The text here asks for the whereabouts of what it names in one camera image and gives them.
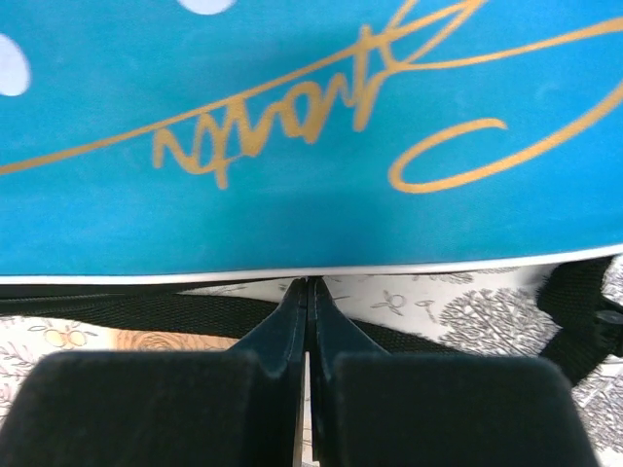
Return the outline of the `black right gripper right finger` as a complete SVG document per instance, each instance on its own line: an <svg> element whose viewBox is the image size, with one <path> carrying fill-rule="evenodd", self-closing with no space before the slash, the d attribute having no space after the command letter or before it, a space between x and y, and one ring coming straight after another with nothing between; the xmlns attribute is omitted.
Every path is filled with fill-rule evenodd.
<svg viewBox="0 0 623 467"><path fill-rule="evenodd" d="M392 354L308 282L312 452L323 466L595 466L553 364Z"/></svg>

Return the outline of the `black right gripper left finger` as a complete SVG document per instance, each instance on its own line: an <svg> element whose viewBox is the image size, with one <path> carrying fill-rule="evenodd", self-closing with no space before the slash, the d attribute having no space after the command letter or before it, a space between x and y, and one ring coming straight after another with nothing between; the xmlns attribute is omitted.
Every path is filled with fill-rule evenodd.
<svg viewBox="0 0 623 467"><path fill-rule="evenodd" d="M297 466L307 282L278 305L171 292L10 298L3 315L200 335L227 350L65 351L41 359L1 428L5 466Z"/></svg>

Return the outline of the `blue racket bag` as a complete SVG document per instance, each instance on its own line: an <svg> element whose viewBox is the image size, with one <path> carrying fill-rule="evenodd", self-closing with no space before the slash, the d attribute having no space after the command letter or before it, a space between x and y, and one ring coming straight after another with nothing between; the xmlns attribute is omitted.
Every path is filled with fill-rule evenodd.
<svg viewBox="0 0 623 467"><path fill-rule="evenodd" d="M622 252L618 1L5 1L1 289Z"/></svg>

